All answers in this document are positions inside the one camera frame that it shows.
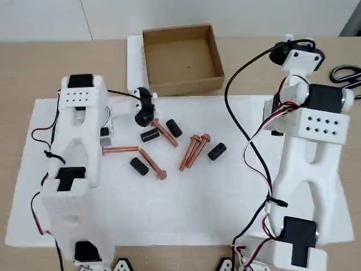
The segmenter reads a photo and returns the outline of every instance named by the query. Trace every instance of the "black clamp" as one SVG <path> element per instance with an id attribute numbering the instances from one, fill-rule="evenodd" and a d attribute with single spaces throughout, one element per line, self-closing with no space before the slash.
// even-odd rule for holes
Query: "black clamp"
<path id="1" fill-rule="evenodd" d="M 283 201 L 283 200 L 280 200 L 280 199 L 275 199 L 274 197 L 270 196 L 269 194 L 267 195 L 266 201 L 267 201 L 267 202 L 274 202 L 274 203 L 276 203 L 279 207 L 285 207 L 285 208 L 288 207 L 288 203 L 287 203 L 287 202 L 285 202 L 285 201 Z"/>
<path id="2" fill-rule="evenodd" d="M 135 115 L 135 122 L 141 127 L 147 127 L 154 119 L 155 106 L 152 95 L 146 88 L 138 88 L 142 109 Z"/>
<path id="3" fill-rule="evenodd" d="M 62 158 L 60 155 L 53 154 L 52 152 L 46 151 L 46 150 L 44 150 L 44 153 L 45 153 L 46 157 L 48 157 L 48 158 L 57 158 L 60 161 L 62 161 L 64 165 L 66 164 L 64 158 Z"/>

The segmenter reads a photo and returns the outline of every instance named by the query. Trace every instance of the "white styrofoam block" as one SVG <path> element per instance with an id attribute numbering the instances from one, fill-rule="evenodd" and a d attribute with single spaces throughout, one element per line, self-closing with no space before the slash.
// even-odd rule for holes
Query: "white styrofoam block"
<path id="1" fill-rule="evenodd" d="M 111 107 L 117 108 L 128 98 L 111 98 Z M 234 96 L 230 105 L 244 129 L 252 134 L 262 120 L 264 101 L 270 96 Z M 160 97 L 157 107 L 164 124 L 175 119 L 183 131 L 174 148 L 165 139 L 143 143 L 140 127 L 131 114 L 113 116 L 113 146 L 140 145 L 162 169 L 167 170 L 164 181 L 150 170 L 140 176 L 130 165 L 137 154 L 109 154 L 102 160 L 100 185 L 94 189 L 94 212 L 111 232 L 114 244 L 123 246 L 147 245 L 217 245 L 230 244 L 232 238 L 248 223 L 254 211 L 264 200 L 267 188 L 260 177 L 241 162 L 245 139 L 229 117 L 223 97 Z M 40 190 L 40 181 L 46 173 L 48 159 L 40 143 L 30 137 L 36 127 L 48 126 L 54 119 L 56 99 L 36 100 L 30 121 L 27 141 L 14 193 L 8 222 L 6 243 L 15 247 L 53 246 L 51 236 L 40 236 L 33 222 L 29 203 Z M 179 164 L 193 134 L 208 133 L 208 143 L 196 163 L 184 172 Z M 50 138 L 50 132 L 38 134 Z M 216 161 L 207 153 L 219 142 L 227 151 Z M 280 163 L 282 137 L 271 137 L 262 131 L 255 140 L 261 154 L 275 178 Z M 81 165 L 85 159 L 81 148 L 74 149 L 77 156 L 69 156 L 67 165 Z M 248 162 L 261 169 L 251 150 Z M 337 182 L 335 213 L 329 242 L 353 240 L 350 214 L 341 183 Z M 286 215 L 311 219 L 313 203 L 310 189 L 300 186 L 292 195 Z M 37 199 L 34 209 L 44 228 L 49 227 L 44 206 Z M 250 234 L 261 232 L 261 218 L 250 229 Z"/>
<path id="2" fill-rule="evenodd" d="M 127 89 L 133 93 L 139 87 L 149 89 L 143 36 L 127 38 Z"/>

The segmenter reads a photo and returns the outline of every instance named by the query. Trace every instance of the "open cardboard box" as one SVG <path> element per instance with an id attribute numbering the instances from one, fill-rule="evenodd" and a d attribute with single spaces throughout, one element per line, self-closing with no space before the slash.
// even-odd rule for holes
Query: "open cardboard box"
<path id="1" fill-rule="evenodd" d="M 222 88 L 224 72 L 209 24 L 143 31 L 149 88 L 177 95 Z"/>

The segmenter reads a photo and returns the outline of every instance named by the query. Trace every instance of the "wooden table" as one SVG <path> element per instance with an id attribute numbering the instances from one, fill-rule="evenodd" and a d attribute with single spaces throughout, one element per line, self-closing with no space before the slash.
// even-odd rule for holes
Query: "wooden table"
<path id="1" fill-rule="evenodd" d="M 271 47 L 277 38 L 217 39 L 226 80 L 246 60 Z M 330 84 L 328 73 L 342 63 L 361 65 L 361 38 L 317 38 L 326 60 L 311 77 Z M 55 98 L 63 76 L 94 73 L 104 76 L 110 89 L 126 91 L 126 41 L 0 43 L 0 231 L 5 239 L 17 172 L 33 103 Z M 283 74 L 267 57 L 235 80 L 230 94 L 273 94 Z M 215 91 L 211 95 L 222 94 Z M 351 110 L 351 126 L 342 154 L 340 176 L 355 230 L 355 242 L 326 246 L 328 270 L 358 270 L 361 255 L 361 102 Z M 214 270 L 226 246 L 119 247 L 116 257 L 128 257 L 135 270 Z M 55 249 L 13 248 L 0 244 L 1 270 L 59 270 Z M 74 270 L 65 263 L 66 270 Z"/>

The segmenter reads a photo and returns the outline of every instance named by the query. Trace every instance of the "copper screw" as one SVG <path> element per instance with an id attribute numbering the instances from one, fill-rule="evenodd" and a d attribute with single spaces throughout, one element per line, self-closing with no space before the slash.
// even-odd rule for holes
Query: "copper screw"
<path id="1" fill-rule="evenodd" d="M 166 131 L 166 129 L 163 128 L 162 125 L 160 125 L 160 123 L 158 122 L 159 119 L 155 118 L 153 121 L 152 121 L 152 126 L 156 127 L 159 132 L 162 133 L 162 135 L 165 136 L 165 138 L 174 146 L 174 147 L 178 147 L 178 142 L 175 140 L 175 138 Z"/>
<path id="2" fill-rule="evenodd" d="M 182 163 L 180 164 L 179 170 L 183 171 L 184 168 L 186 167 L 187 161 L 188 159 L 191 157 L 192 151 L 194 146 L 199 143 L 201 141 L 200 137 L 197 136 L 196 134 L 191 136 L 191 143 L 190 146 L 188 147 L 188 150 L 186 152 L 186 154 L 184 155 L 184 158 L 182 160 Z"/>
<path id="3" fill-rule="evenodd" d="M 191 151 L 190 157 L 188 157 L 188 159 L 187 159 L 187 161 L 186 161 L 186 167 L 187 167 L 187 168 L 190 168 L 190 167 L 191 167 L 191 166 L 190 166 L 190 160 L 191 160 L 191 158 L 193 157 L 193 155 L 194 155 L 195 151 L 197 150 L 197 148 L 198 148 L 198 146 L 199 146 L 200 143 L 201 143 L 201 139 L 199 138 L 199 141 L 197 141 L 197 142 L 195 143 L 195 145 L 193 146 L 193 149 L 192 149 L 192 151 Z"/>
<path id="4" fill-rule="evenodd" d="M 199 143 L 197 149 L 194 151 L 193 156 L 190 158 L 190 161 L 187 164 L 189 168 L 193 165 L 198 155 L 201 153 L 201 150 L 203 149 L 204 145 L 206 145 L 206 143 L 208 143 L 209 141 L 210 141 L 210 135 L 204 134 L 201 136 L 201 142 Z"/>
<path id="5" fill-rule="evenodd" d="M 112 148 L 102 148 L 102 154 L 115 154 L 118 152 L 127 152 L 127 151 L 139 151 L 138 146 L 133 147 L 112 147 Z"/>
<path id="6" fill-rule="evenodd" d="M 154 162 L 153 159 L 142 148 L 139 149 L 139 152 L 144 157 L 144 159 L 146 159 L 149 165 L 151 165 L 151 167 L 155 170 L 157 177 L 161 180 L 164 180 L 167 177 L 167 172 L 160 169 L 156 162 Z"/>

